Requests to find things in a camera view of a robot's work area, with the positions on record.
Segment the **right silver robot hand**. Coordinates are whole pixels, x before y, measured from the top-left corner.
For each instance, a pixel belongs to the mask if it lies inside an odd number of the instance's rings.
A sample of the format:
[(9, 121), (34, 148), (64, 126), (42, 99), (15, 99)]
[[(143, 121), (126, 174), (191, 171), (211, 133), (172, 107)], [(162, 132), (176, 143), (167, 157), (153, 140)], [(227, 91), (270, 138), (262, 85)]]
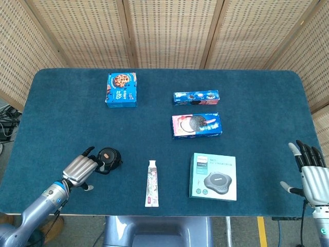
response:
[(328, 206), (328, 168), (322, 153), (316, 147), (297, 140), (288, 147), (293, 153), (301, 176), (302, 188), (296, 188), (281, 181), (281, 187), (288, 193), (304, 197), (312, 207)]

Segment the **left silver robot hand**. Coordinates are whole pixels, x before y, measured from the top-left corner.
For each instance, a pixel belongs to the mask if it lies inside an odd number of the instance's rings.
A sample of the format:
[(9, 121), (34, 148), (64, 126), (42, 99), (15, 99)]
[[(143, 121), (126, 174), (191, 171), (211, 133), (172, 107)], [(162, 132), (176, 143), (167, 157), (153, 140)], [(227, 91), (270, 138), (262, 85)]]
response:
[(87, 178), (94, 171), (104, 171), (105, 162), (94, 155), (89, 155), (92, 150), (94, 147), (88, 147), (62, 172), (63, 183), (69, 191), (74, 187), (81, 187), (84, 191), (93, 190), (94, 186), (86, 183)]

